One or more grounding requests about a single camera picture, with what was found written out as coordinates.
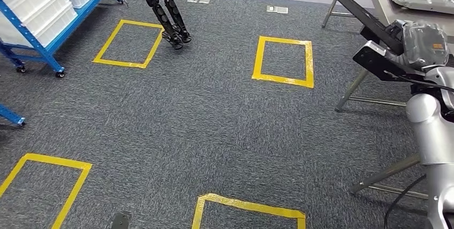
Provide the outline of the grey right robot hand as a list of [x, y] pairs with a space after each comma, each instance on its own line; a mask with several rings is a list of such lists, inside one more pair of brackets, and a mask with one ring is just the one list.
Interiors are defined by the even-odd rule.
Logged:
[[405, 22], [402, 25], [404, 52], [388, 51], [385, 57], [418, 71], [445, 66], [449, 60], [447, 35], [441, 26], [426, 21]]

